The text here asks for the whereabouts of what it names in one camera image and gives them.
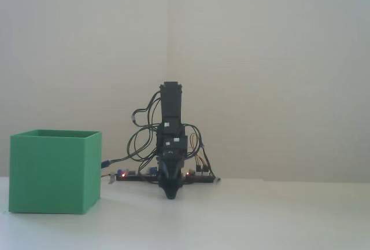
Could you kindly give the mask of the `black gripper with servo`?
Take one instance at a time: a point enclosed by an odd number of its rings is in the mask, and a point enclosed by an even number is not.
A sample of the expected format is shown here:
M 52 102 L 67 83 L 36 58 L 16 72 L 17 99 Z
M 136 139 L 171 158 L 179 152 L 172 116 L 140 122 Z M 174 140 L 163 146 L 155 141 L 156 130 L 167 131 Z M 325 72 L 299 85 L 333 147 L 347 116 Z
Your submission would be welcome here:
M 187 156 L 188 136 L 163 137 L 157 136 L 156 159 L 159 163 L 159 185 L 164 190 L 167 199 L 174 199 L 182 186 L 182 167 Z M 172 172 L 169 161 L 163 158 L 164 154 L 173 153 L 180 156 L 173 162 Z

